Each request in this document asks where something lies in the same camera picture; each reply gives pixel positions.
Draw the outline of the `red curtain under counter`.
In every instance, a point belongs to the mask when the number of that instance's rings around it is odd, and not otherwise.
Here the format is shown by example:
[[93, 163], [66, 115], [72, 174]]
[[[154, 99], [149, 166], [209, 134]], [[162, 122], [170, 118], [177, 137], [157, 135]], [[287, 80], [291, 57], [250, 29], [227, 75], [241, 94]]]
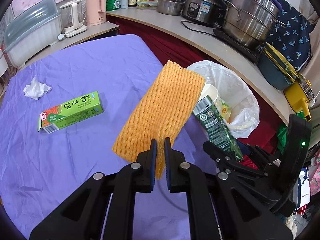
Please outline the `red curtain under counter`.
[[[162, 64], [171, 60], [186, 68], [202, 60], [218, 63], [217, 60], [206, 53], [163, 31], [110, 15], [107, 16], [107, 20], [120, 26], [120, 35], [135, 34], [141, 37]], [[253, 88], [250, 88], [250, 90], [253, 92], [260, 107], [260, 123], [247, 139], [240, 139], [240, 141], [244, 144], [258, 145], [266, 152], [275, 154], [278, 151], [277, 131], [279, 126], [284, 123], [272, 107]]]

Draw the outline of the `white tissue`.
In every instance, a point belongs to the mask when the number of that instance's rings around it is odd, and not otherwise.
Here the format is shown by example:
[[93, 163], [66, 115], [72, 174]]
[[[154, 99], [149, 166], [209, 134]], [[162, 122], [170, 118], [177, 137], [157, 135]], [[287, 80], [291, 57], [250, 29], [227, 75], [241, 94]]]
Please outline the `white tissue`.
[[29, 97], [33, 100], [39, 100], [44, 94], [51, 91], [52, 88], [45, 83], [41, 83], [36, 77], [33, 77], [31, 83], [26, 85], [23, 89], [24, 96]]

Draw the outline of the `yellow green snack bag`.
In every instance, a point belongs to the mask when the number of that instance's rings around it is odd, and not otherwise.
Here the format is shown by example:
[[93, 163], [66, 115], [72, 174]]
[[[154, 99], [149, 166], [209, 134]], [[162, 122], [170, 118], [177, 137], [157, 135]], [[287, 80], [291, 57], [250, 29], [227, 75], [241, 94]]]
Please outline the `yellow green snack bag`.
[[227, 123], [229, 123], [229, 119], [230, 119], [231, 112], [232, 112], [231, 107], [229, 107], [227, 105], [227, 103], [225, 103], [225, 101], [223, 99], [221, 99], [220, 97], [217, 98], [217, 100], [215, 102], [215, 106], [216, 106], [217, 110], [219, 111], [221, 117], [224, 118], [224, 120]]

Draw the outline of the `navy floral cloth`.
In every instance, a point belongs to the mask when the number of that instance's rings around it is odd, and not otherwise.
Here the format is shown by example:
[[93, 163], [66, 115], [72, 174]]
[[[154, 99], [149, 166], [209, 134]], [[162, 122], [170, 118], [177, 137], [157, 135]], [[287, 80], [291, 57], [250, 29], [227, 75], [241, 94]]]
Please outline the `navy floral cloth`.
[[278, 20], [285, 23], [286, 27], [275, 26], [267, 42], [299, 70], [311, 56], [309, 34], [313, 31], [314, 25], [299, 11], [300, 3], [304, 0], [277, 1], [282, 6]]

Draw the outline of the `large steel steamer pot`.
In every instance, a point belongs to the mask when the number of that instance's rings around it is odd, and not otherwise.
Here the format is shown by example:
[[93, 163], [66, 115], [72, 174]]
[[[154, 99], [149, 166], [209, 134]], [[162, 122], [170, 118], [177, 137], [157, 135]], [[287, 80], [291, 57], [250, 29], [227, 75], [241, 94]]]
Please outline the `large steel steamer pot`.
[[280, 9], [272, 0], [224, 0], [227, 11], [223, 31], [232, 39], [250, 50], [264, 44], [276, 27], [285, 28], [278, 20]]

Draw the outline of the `dish box with grey lid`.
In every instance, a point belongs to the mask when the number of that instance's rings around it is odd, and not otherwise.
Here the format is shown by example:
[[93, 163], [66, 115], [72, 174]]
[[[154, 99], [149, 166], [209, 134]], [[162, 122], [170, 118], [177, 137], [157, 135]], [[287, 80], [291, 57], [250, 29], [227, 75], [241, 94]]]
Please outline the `dish box with grey lid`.
[[39, 51], [56, 43], [61, 33], [61, 12], [55, 0], [42, 0], [8, 24], [4, 52], [10, 63], [20, 69]]

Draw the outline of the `small steel pot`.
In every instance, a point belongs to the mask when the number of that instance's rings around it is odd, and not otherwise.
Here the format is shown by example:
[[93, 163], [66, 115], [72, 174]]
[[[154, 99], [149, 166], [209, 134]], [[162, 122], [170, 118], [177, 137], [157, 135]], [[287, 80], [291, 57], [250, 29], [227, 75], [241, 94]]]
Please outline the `small steel pot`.
[[157, 11], [161, 14], [177, 16], [183, 7], [184, 2], [181, 0], [157, 0]]

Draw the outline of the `white glass electric kettle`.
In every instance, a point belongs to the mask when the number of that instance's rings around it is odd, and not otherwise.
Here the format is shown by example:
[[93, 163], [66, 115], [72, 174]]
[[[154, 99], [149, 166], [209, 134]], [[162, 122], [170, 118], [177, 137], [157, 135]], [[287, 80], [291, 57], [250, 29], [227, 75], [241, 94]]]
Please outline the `white glass electric kettle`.
[[61, 12], [63, 33], [58, 36], [62, 41], [65, 37], [71, 38], [87, 30], [86, 16], [82, 12], [81, 0], [67, 2], [59, 7]]

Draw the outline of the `white trash bag bin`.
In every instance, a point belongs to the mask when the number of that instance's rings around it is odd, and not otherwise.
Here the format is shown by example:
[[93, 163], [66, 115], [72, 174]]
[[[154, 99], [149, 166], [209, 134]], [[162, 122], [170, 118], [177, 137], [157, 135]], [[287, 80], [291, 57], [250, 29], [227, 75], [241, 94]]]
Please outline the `white trash bag bin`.
[[220, 98], [231, 108], [227, 124], [231, 134], [236, 139], [247, 139], [260, 121], [260, 107], [248, 85], [234, 71], [213, 61], [195, 62], [187, 69], [217, 88]]

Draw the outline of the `pink electric kettle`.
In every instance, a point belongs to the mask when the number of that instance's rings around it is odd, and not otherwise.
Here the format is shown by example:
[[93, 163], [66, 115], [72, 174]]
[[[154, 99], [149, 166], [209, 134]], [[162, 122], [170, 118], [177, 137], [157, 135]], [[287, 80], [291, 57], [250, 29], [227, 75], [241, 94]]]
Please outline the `pink electric kettle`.
[[86, 25], [106, 22], [106, 0], [86, 0]]

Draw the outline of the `black induction cooker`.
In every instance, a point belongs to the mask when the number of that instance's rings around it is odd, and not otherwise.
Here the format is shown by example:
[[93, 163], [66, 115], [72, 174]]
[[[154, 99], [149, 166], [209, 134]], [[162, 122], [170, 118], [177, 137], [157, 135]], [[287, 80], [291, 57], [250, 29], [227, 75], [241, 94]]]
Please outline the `black induction cooker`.
[[224, 42], [225, 44], [235, 49], [237, 52], [239, 52], [242, 56], [247, 58], [252, 63], [258, 64], [261, 52], [257, 50], [250, 50], [247, 47], [243, 46], [236, 40], [229, 37], [220, 27], [213, 28], [213, 35], [216, 38], [218, 38], [220, 41]]

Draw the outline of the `teal yellow colander bowls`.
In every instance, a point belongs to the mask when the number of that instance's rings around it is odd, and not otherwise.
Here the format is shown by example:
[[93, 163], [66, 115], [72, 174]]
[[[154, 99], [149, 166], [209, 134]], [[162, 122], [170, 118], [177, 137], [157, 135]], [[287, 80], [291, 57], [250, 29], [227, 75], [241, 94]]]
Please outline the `teal yellow colander bowls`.
[[277, 90], [284, 90], [298, 78], [292, 64], [267, 42], [261, 52], [258, 68], [266, 81]]

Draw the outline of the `yellow enamel pot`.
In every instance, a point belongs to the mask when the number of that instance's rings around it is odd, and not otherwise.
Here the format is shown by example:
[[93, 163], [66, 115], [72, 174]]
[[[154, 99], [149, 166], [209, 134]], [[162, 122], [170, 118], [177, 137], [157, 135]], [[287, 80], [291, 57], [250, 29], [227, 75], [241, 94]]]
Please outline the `yellow enamel pot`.
[[295, 113], [303, 112], [306, 121], [311, 121], [310, 108], [316, 102], [311, 83], [300, 72], [295, 83], [284, 89], [284, 95]]

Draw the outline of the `purple tablecloth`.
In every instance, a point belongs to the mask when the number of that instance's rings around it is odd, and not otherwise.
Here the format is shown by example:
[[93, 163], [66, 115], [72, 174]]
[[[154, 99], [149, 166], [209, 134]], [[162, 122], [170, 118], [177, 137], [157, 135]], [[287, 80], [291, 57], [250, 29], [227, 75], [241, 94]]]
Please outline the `purple tablecloth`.
[[[131, 34], [57, 51], [10, 79], [1, 105], [1, 199], [24, 237], [95, 172], [125, 165], [112, 145], [161, 68]], [[39, 100], [24, 96], [33, 77], [52, 88]], [[51, 134], [37, 131], [42, 111], [94, 91], [103, 113]]]

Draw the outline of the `green wasabi box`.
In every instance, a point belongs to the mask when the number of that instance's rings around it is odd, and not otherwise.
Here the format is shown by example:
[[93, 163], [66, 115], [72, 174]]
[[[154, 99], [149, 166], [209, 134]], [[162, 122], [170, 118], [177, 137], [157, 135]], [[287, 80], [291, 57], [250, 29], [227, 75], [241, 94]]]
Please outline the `green wasabi box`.
[[37, 121], [37, 131], [44, 130], [50, 134], [103, 111], [97, 91], [84, 94], [42, 111]]

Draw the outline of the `steel rice cooker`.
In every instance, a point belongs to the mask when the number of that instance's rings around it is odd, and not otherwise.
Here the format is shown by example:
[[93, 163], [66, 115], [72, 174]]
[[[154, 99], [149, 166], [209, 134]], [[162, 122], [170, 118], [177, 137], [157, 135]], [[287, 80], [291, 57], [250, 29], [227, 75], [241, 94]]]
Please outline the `steel rice cooker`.
[[225, 12], [222, 0], [185, 0], [182, 16], [202, 25], [214, 26], [223, 24]]

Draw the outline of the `green white milk carton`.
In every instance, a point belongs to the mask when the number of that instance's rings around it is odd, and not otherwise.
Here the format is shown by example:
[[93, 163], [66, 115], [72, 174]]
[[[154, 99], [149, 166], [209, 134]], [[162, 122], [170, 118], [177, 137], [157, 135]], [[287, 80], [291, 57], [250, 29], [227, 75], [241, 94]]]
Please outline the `green white milk carton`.
[[193, 115], [208, 133], [209, 141], [212, 144], [235, 161], [244, 159], [236, 139], [231, 135], [226, 122], [210, 96], [207, 95], [197, 102]]

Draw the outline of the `orange foam net sleeve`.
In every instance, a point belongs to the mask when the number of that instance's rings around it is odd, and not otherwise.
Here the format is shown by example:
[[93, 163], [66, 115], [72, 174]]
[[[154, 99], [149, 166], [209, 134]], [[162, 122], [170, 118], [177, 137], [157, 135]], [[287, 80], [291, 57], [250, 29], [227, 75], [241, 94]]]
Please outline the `orange foam net sleeve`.
[[202, 75], [168, 61], [122, 127], [112, 151], [133, 162], [155, 139], [155, 176], [161, 179], [165, 167], [164, 141], [166, 138], [175, 141], [191, 116], [204, 84]]

